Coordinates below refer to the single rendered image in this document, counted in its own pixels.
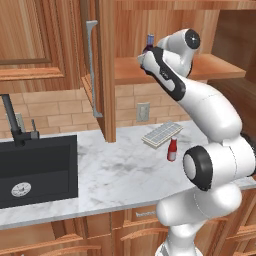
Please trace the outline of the red ketchup bottle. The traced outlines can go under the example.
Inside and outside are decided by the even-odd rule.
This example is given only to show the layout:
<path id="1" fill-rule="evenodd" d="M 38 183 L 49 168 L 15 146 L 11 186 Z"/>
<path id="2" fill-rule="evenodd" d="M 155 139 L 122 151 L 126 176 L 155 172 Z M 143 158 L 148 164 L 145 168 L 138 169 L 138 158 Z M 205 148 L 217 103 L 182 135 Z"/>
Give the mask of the red ketchup bottle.
<path id="1" fill-rule="evenodd" d="M 168 147 L 167 160 L 171 162 L 175 161 L 176 154 L 177 154 L 177 138 L 172 137 L 170 141 L 170 145 Z"/>

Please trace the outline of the wooden cabinet shelf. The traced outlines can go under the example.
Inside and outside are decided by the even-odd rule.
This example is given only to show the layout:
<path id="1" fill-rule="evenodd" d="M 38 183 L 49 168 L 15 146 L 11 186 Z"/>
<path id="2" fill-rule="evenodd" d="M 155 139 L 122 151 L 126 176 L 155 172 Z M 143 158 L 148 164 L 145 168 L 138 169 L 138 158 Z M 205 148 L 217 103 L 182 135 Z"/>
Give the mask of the wooden cabinet shelf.
<path id="1" fill-rule="evenodd" d="M 115 84 L 146 84 L 155 80 L 145 74 L 135 57 L 116 58 L 114 63 Z M 244 77 L 246 71 L 212 54 L 194 57 L 189 78 L 193 80 L 229 79 Z"/>

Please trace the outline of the open wooden cabinet door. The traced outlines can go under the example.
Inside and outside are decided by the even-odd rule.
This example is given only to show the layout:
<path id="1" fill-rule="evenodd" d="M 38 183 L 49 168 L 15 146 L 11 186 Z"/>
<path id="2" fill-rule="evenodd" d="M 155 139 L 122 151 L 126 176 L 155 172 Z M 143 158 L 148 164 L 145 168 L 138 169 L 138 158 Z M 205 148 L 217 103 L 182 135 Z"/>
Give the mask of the open wooden cabinet door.
<path id="1" fill-rule="evenodd" d="M 103 117 L 95 118 L 105 140 L 112 143 L 116 141 L 114 0 L 80 0 L 80 12 L 85 60 L 85 74 L 81 77 L 81 81 L 92 107 L 86 22 L 97 20 L 98 24 L 92 29 L 91 33 L 91 46 L 96 107 Z"/>

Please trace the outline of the purple condiment bottle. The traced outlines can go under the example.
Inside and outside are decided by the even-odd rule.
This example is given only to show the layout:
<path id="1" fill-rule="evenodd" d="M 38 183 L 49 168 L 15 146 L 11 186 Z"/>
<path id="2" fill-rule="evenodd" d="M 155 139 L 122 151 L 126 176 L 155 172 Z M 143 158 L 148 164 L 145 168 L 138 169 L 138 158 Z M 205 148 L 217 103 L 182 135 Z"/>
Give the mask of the purple condiment bottle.
<path id="1" fill-rule="evenodd" d="M 152 50 L 154 47 L 154 35 L 153 34 L 148 34 L 147 35 L 147 40 L 146 40 L 146 46 L 143 49 L 142 53 L 146 54 L 148 51 Z"/>

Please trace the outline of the closed wooden cabinet door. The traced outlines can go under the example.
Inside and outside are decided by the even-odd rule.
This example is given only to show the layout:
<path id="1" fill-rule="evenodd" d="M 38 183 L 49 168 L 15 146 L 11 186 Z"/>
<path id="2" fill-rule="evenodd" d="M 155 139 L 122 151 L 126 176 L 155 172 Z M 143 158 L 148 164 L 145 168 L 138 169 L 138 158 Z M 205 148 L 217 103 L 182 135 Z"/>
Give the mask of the closed wooden cabinet door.
<path id="1" fill-rule="evenodd" d="M 79 0 L 0 0 L 0 94 L 80 87 Z"/>

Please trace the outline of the white grid tray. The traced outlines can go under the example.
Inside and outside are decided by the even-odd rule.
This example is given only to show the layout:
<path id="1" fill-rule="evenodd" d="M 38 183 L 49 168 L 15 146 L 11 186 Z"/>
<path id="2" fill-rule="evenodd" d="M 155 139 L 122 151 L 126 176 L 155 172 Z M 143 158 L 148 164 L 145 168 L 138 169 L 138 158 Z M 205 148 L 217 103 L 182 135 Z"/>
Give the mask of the white grid tray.
<path id="1" fill-rule="evenodd" d="M 182 129 L 183 127 L 181 125 L 168 121 L 143 136 L 142 140 L 151 147 L 158 148 L 172 136 L 178 134 Z"/>

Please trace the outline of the wooden drawer front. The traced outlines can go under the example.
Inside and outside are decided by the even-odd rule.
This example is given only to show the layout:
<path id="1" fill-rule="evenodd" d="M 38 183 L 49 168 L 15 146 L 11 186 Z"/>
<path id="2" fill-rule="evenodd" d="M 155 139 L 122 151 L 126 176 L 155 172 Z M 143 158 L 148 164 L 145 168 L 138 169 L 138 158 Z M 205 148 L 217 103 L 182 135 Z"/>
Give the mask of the wooden drawer front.
<path id="1" fill-rule="evenodd" d="M 132 222 L 155 219 L 156 218 L 156 206 L 143 206 L 132 209 Z"/>

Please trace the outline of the black sink basin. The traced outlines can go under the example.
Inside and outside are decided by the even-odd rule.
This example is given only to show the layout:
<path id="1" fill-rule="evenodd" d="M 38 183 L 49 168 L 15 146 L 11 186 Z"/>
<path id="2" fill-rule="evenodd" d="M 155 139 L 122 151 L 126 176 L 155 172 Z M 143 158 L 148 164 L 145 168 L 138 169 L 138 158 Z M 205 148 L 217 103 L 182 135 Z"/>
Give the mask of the black sink basin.
<path id="1" fill-rule="evenodd" d="M 30 183 L 31 191 L 14 197 L 11 190 L 21 182 Z M 77 196 L 76 135 L 30 140 L 23 147 L 0 143 L 0 209 Z"/>

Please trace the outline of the black sink tap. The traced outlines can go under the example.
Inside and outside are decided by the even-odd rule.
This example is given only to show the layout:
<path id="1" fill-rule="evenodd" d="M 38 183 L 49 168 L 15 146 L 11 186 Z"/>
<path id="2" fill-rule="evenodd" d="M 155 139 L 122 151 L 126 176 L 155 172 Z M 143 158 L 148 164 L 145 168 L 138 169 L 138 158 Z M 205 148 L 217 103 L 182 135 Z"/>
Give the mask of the black sink tap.
<path id="1" fill-rule="evenodd" d="M 23 132 L 18 126 L 10 96 L 8 94 L 1 94 L 1 97 L 6 110 L 6 114 L 9 119 L 11 133 L 14 139 L 15 146 L 23 147 L 26 141 L 39 139 L 40 133 L 36 130 L 34 120 L 31 120 L 34 130 L 31 132 Z"/>

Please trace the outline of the round silver sink drain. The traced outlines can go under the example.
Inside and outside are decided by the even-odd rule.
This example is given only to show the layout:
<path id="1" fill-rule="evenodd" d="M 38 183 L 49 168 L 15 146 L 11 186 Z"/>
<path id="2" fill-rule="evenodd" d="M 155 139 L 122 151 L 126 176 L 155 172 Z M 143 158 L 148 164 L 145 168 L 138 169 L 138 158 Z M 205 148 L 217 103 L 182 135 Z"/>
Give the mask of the round silver sink drain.
<path id="1" fill-rule="evenodd" d="M 23 197 L 25 195 L 27 195 L 30 191 L 31 191 L 31 184 L 28 182 L 21 182 L 16 184 L 12 190 L 11 190 L 11 194 L 14 197 Z"/>

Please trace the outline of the grey wall outlet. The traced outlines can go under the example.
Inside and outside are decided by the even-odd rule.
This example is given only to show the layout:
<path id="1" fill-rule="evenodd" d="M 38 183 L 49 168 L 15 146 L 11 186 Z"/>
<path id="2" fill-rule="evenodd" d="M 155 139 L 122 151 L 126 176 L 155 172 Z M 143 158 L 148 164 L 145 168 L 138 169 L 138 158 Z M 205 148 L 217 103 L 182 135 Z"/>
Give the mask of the grey wall outlet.
<path id="1" fill-rule="evenodd" d="M 15 113 L 16 121 L 22 132 L 26 132 L 21 113 Z"/>
<path id="2" fill-rule="evenodd" d="M 136 121 L 147 122 L 149 120 L 150 103 L 138 103 L 136 110 Z"/>

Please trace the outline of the wooden wall cabinet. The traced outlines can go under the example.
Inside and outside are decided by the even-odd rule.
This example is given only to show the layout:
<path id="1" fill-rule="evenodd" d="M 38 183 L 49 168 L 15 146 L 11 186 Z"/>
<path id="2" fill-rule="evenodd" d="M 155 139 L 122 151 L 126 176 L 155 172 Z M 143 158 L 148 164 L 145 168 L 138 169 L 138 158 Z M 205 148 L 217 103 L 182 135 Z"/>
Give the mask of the wooden wall cabinet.
<path id="1" fill-rule="evenodd" d="M 115 59 L 137 59 L 150 33 L 160 40 L 183 28 L 200 35 L 196 55 L 212 54 L 222 10 L 256 10 L 256 0 L 114 0 Z"/>

